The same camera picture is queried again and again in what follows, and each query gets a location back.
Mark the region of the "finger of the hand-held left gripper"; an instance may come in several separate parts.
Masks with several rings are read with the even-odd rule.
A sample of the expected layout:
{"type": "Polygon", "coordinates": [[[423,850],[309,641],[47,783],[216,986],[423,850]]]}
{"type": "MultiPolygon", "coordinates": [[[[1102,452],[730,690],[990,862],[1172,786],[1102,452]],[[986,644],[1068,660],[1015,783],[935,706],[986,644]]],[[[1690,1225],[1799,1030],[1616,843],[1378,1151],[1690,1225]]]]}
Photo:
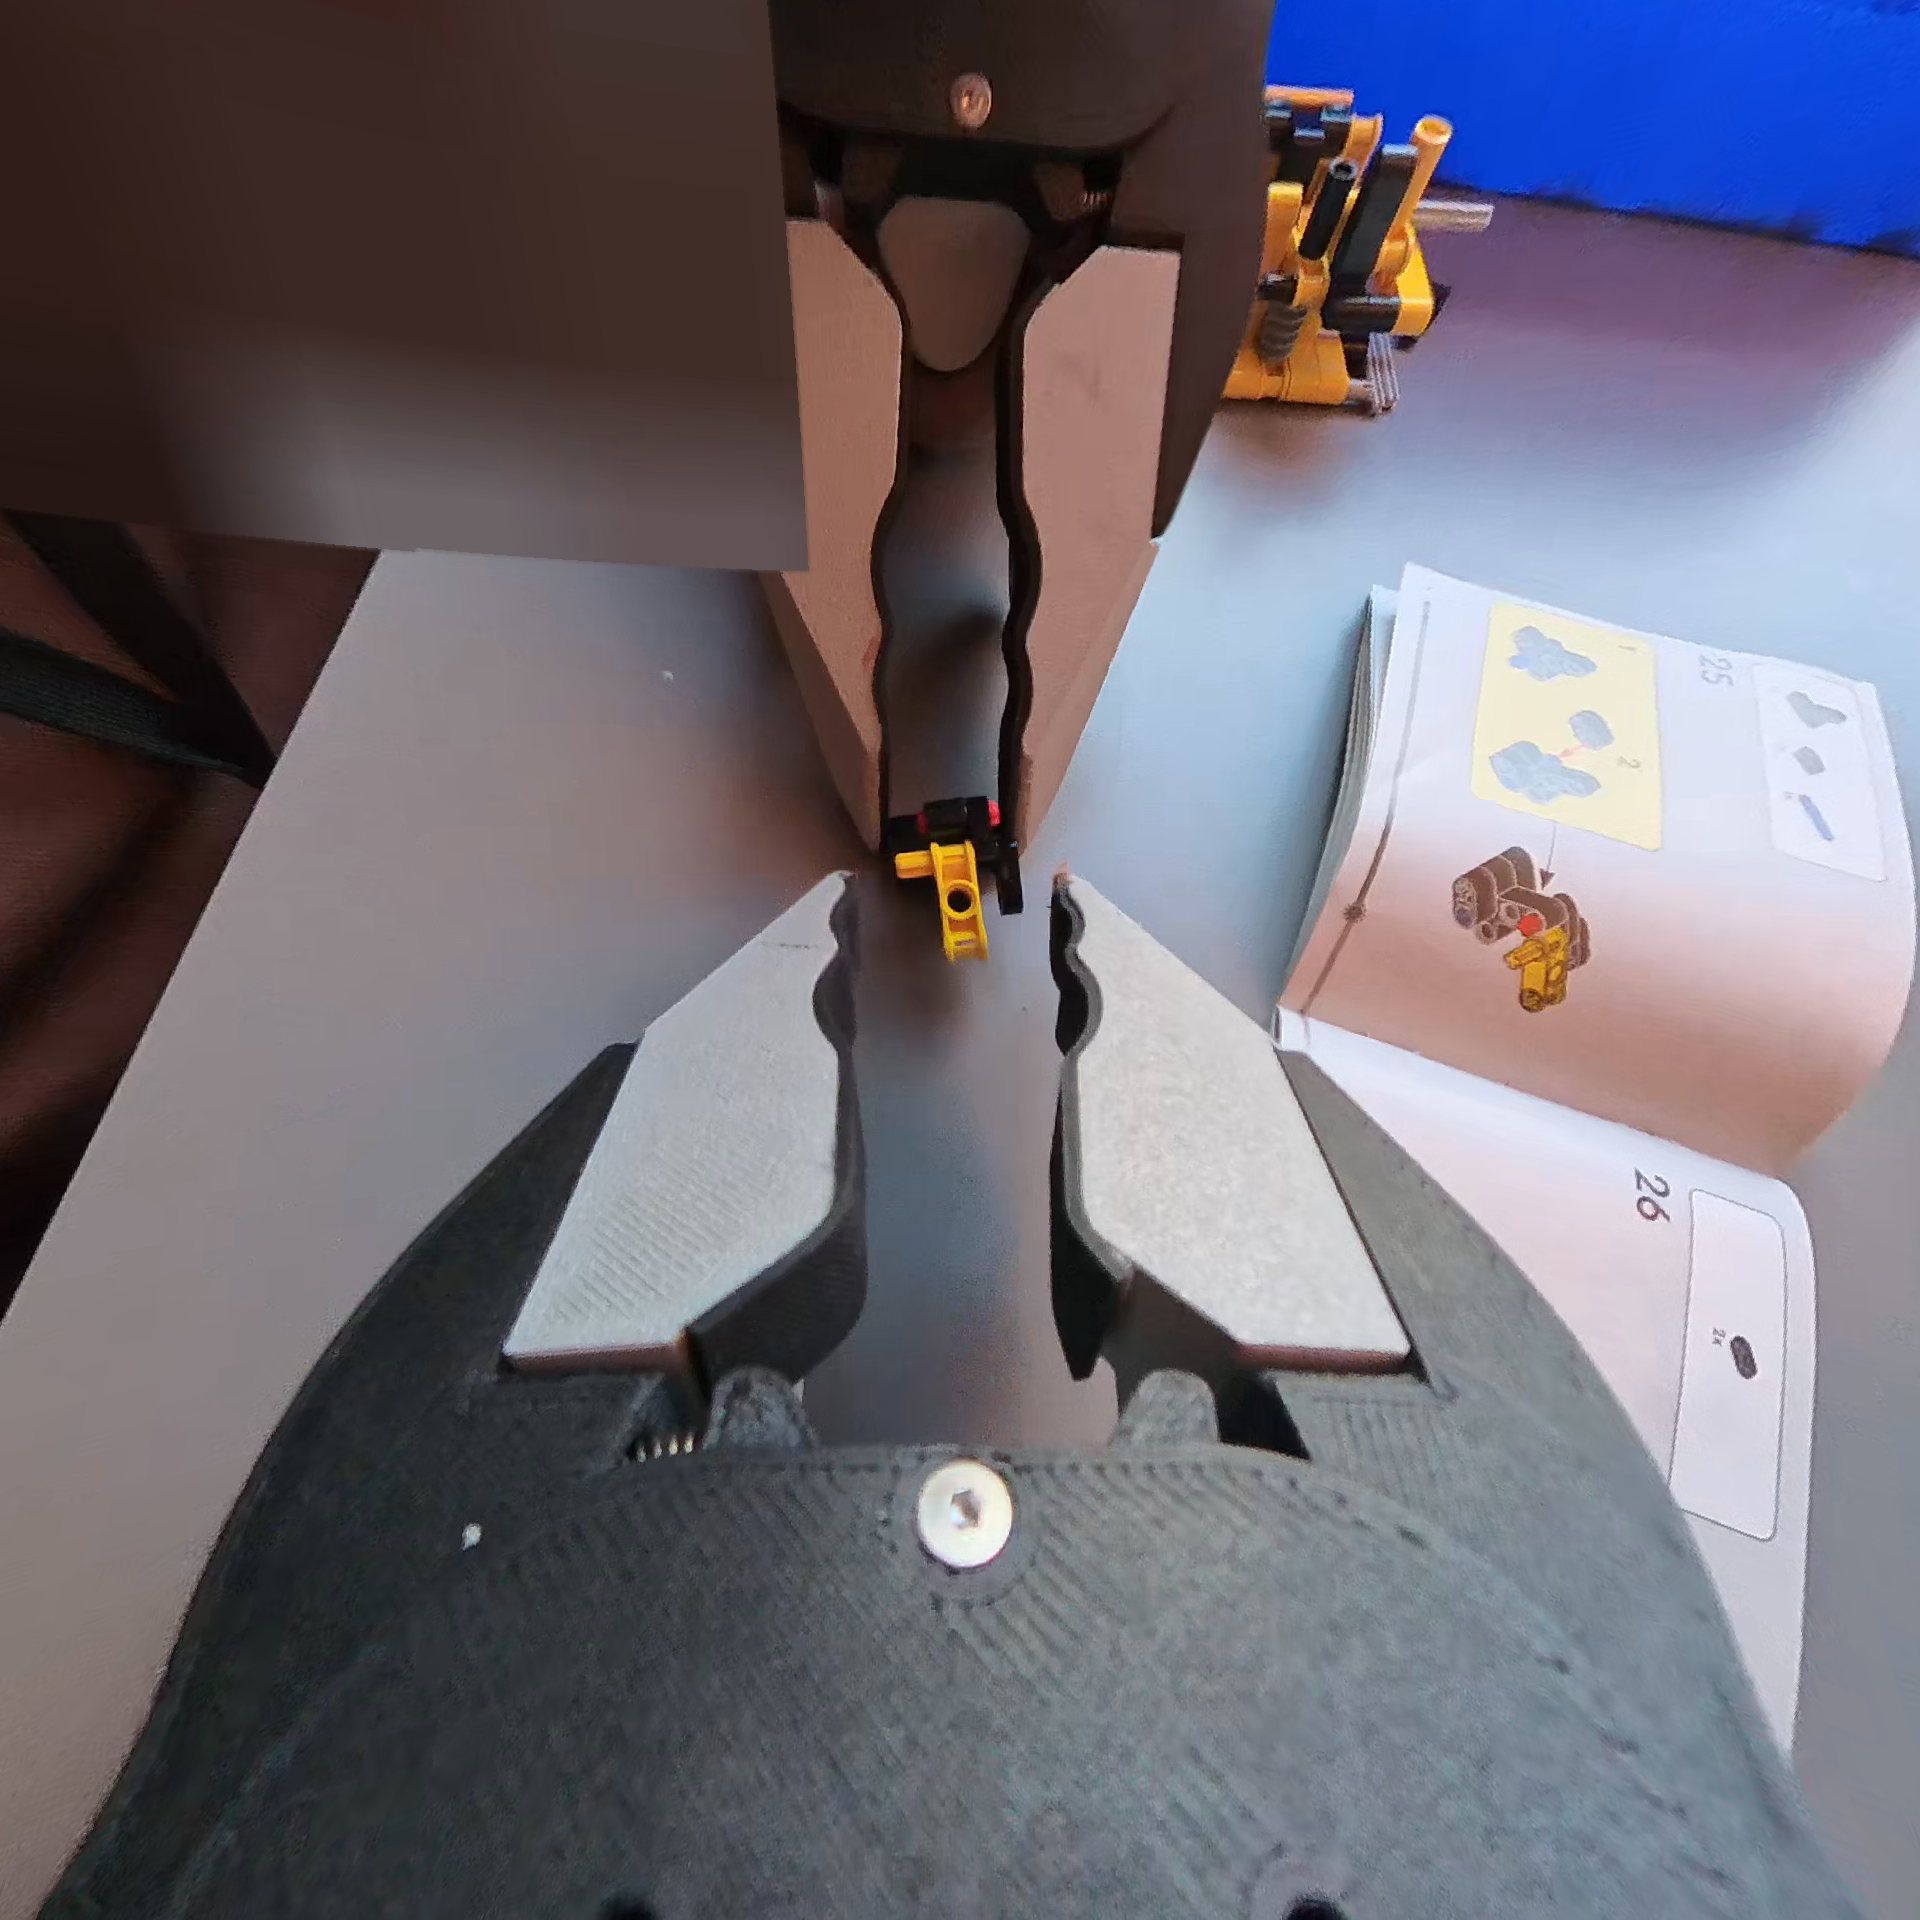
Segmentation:
{"type": "Polygon", "coordinates": [[[997,802],[1026,852],[1159,555],[1175,251],[1094,247],[1030,290],[998,354],[997,505],[1007,542],[997,802]]]}
{"type": "Polygon", "coordinates": [[[880,848],[886,633],[876,542],[903,462],[903,321],[823,220],[784,225],[799,396],[804,568],[758,576],[810,731],[857,840],[880,848]]]}

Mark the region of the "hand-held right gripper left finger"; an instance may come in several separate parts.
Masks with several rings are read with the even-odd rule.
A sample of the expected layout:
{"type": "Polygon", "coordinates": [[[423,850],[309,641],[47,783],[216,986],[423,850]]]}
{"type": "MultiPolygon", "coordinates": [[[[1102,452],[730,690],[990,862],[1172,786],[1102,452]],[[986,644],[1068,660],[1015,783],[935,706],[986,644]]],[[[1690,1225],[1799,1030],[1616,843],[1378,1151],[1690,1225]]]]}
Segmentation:
{"type": "Polygon", "coordinates": [[[857,889],[832,872],[648,1022],[500,1359],[791,1384],[866,1303],[857,889]]]}

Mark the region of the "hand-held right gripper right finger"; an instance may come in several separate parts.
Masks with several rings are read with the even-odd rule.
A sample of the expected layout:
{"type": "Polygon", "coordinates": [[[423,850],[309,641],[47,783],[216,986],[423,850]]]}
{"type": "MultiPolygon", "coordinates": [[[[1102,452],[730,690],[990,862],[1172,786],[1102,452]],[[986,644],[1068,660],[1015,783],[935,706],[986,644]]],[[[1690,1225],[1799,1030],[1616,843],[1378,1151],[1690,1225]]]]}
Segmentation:
{"type": "Polygon", "coordinates": [[[1073,1378],[1393,1374],[1412,1340],[1268,1031],[1081,875],[1048,900],[1048,1298],[1073,1378]]]}

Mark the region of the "small black yellow lego assembly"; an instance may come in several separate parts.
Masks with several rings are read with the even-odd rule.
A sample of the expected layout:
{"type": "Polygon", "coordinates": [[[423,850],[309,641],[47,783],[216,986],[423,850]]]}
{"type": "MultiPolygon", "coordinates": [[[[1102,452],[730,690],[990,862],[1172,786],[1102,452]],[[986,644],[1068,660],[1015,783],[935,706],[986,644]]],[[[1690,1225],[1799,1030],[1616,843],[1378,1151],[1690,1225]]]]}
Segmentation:
{"type": "Polygon", "coordinates": [[[1002,918],[1023,912],[1020,843],[1000,808],[985,796],[929,800],[888,819],[880,850],[900,880],[929,882],[944,959],[952,964],[990,959],[982,907],[986,889],[1002,918]]]}

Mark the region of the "yellow lego vehicle model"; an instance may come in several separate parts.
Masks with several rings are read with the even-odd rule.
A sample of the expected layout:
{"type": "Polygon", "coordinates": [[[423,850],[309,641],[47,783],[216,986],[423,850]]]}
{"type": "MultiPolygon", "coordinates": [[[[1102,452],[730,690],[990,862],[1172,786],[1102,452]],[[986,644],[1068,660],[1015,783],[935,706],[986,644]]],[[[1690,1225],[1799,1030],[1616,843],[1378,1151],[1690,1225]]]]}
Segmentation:
{"type": "Polygon", "coordinates": [[[1222,400],[1383,417],[1400,398],[1400,352],[1448,300],[1423,243],[1484,233],[1497,210],[1433,194],[1454,136],[1439,114],[1392,142],[1343,87],[1268,84],[1264,134],[1264,247],[1222,400]]]}

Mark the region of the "lego instruction booklet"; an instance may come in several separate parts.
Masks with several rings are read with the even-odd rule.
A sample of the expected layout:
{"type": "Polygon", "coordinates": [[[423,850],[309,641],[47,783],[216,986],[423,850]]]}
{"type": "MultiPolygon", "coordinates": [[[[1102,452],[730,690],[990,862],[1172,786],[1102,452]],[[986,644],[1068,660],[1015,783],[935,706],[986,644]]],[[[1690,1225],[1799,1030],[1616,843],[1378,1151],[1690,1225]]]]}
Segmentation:
{"type": "Polygon", "coordinates": [[[1784,1174],[1886,1063],[1913,946],[1871,687],[1416,566],[1368,593],[1276,1043],[1585,1346],[1781,1747],[1817,1401],[1784,1174]]]}

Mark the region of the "blue backdrop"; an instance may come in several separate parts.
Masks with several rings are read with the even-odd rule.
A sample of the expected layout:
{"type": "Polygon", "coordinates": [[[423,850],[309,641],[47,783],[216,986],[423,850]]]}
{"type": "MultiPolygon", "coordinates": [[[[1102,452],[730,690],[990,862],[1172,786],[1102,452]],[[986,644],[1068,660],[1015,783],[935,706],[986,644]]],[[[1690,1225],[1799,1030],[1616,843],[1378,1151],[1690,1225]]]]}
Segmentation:
{"type": "Polygon", "coordinates": [[[1914,3],[1277,3],[1266,79],[1444,118],[1448,186],[1918,254],[1914,3]]]}

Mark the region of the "dark brown cloth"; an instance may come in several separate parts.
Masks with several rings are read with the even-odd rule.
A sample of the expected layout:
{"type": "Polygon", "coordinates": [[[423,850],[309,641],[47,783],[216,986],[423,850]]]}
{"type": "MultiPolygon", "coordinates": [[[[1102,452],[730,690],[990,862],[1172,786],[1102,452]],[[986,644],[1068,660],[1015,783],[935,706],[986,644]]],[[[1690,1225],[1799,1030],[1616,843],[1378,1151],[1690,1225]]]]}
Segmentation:
{"type": "Polygon", "coordinates": [[[375,560],[5,513],[2,1305],[375,560]]]}

